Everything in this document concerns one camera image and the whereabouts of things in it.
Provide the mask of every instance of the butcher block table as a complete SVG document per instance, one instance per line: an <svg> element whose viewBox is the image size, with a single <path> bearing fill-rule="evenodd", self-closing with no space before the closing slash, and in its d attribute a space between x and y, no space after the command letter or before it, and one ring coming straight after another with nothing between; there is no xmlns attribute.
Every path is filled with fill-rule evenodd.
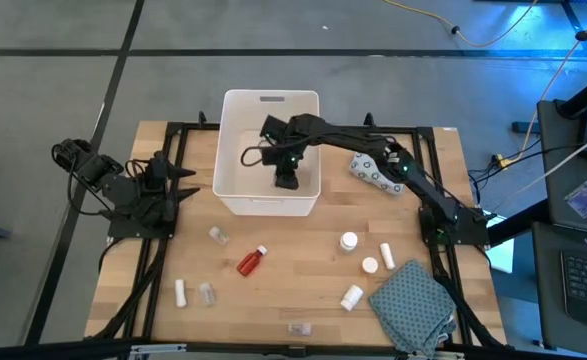
<svg viewBox="0 0 587 360"><path fill-rule="evenodd" d="M166 125L163 121L140 122L131 159L148 159L160 150ZM433 130L444 186L472 205L457 130ZM409 135L396 138L413 150ZM428 250L420 236L418 198L408 188L401 196L393 197L364 183L348 171L352 152L323 145L322 192L309 216L236 216L211 189L217 141L217 131L188 133L181 165L197 171L197 175L182 179L179 187L196 186L201 190L180 205L177 229L169 241L164 264L152 340L187 344L392 346L367 299L411 259L417 259L431 271ZM172 146L173 154L176 143L177 139ZM430 171L428 148L426 144L421 148L425 168ZM213 226L230 237L226 246L208 235ZM338 247L340 236L347 231L355 232L359 239L350 254ZM384 242L390 244L397 265L394 271L384 267L379 250ZM106 255L86 326L87 336L100 331L129 295L140 244L139 239L127 239ZM264 245L268 254L245 278L235 268L259 245ZM466 301L491 334L505 343L486 259L471 246L455 249ZM361 270L361 262L367 256L380 264L373 275ZM448 266L446 257L442 258ZM176 279L184 279L186 284L185 308L175 304ZM206 306L198 290L205 282L215 291L216 302L212 306ZM357 306L347 312L340 307L340 300L353 284L365 293ZM134 335L141 334L145 310L143 298ZM290 323L310 323L312 335L290 335ZM460 342L459 334L454 334L453 341Z"/></svg>

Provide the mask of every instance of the white patterned object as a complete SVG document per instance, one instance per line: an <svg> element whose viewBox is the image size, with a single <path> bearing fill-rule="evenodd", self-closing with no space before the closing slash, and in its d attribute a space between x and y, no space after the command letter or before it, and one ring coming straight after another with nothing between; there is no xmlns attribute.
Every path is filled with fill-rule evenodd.
<svg viewBox="0 0 587 360"><path fill-rule="evenodd" d="M366 154L355 153L349 170L351 174L357 176L360 180L366 181L391 195L400 195L404 189L404 185L395 184L382 175L377 169L373 158Z"/></svg>

